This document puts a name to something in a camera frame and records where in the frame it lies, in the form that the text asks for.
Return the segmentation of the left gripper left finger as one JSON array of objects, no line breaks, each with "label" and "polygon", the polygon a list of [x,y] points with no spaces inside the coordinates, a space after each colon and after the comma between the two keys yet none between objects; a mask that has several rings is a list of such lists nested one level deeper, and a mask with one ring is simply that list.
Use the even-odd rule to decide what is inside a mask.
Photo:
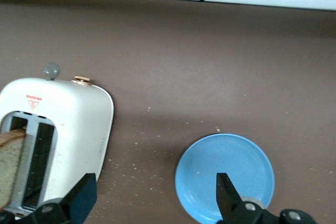
[{"label": "left gripper left finger", "polygon": [[96,175],[87,173],[60,201],[45,203],[19,219],[13,213],[2,211],[1,223],[84,223],[96,201]]}]

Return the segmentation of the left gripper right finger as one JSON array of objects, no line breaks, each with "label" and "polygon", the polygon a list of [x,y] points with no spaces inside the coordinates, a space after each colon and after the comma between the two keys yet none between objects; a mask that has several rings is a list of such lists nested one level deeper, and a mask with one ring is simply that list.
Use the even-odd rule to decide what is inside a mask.
[{"label": "left gripper right finger", "polygon": [[301,210],[284,209],[275,216],[252,201],[243,201],[226,173],[216,175],[216,202],[222,216],[218,223],[315,223]]}]

